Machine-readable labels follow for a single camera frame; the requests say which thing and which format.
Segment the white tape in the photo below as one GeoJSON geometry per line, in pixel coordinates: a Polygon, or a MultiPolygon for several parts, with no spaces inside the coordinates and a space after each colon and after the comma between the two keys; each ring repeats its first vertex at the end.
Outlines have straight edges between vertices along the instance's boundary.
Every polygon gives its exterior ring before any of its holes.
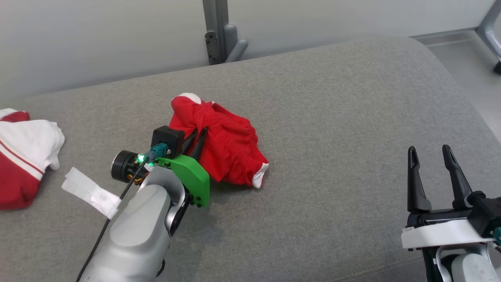
{"type": "Polygon", "coordinates": [[[66,180],[61,187],[91,204],[109,219],[117,213],[118,205],[122,201],[117,195],[99,187],[76,168],[71,168],[66,174],[66,180]]]}

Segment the red fabric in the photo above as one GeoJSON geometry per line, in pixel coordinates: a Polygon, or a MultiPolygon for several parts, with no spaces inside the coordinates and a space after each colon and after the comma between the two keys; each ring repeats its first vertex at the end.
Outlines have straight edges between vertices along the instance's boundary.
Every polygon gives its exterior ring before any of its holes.
{"type": "Polygon", "coordinates": [[[252,186],[254,174],[268,163],[258,149],[258,136],[251,123],[218,104],[178,96],[171,102],[174,116],[169,127],[190,135],[195,128],[208,128],[200,164],[216,181],[252,186]]]}
{"type": "Polygon", "coordinates": [[[18,122],[27,120],[30,120],[30,114],[25,111],[15,111],[3,117],[0,117],[0,121],[8,121],[8,122],[18,122]]]}
{"type": "Polygon", "coordinates": [[[37,195],[39,180],[0,153],[0,209],[28,207],[37,195]]]}

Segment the gray fabric surface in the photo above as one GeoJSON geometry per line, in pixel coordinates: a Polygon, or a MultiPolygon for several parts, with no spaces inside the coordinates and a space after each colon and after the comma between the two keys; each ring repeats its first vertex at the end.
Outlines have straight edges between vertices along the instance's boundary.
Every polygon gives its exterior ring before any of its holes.
{"type": "Polygon", "coordinates": [[[64,175],[120,194],[113,157],[148,149],[182,92],[247,117],[271,166],[262,189],[214,183],[208,208],[188,209],[158,281],[424,281],[400,245],[411,145],[434,208],[453,200],[444,143],[474,189],[501,196],[501,147],[432,53],[352,41],[2,103],[56,121],[66,143],[32,206],[0,213],[1,281],[75,279],[105,218],[64,175]]]}

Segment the green bracket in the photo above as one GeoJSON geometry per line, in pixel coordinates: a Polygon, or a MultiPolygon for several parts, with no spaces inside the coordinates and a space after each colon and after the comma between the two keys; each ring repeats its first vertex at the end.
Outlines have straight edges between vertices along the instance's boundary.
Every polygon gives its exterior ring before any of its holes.
{"type": "Polygon", "coordinates": [[[160,166],[170,168],[188,189],[192,203],[205,207],[209,203],[209,174],[194,159],[185,155],[179,155],[174,159],[157,158],[160,166]]]}

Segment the folded clothing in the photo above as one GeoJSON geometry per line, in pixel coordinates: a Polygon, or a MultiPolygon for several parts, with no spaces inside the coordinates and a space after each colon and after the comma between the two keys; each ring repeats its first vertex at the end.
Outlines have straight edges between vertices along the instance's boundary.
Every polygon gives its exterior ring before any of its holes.
{"type": "Polygon", "coordinates": [[[199,162],[214,180],[261,187],[269,163],[259,151],[256,130],[247,119],[193,93],[175,97],[171,106],[171,129],[189,136],[195,129],[207,128],[199,162]]]}
{"type": "Polygon", "coordinates": [[[57,123],[29,119],[27,112],[0,110],[0,209],[29,206],[47,166],[59,168],[65,138],[57,123]]]}

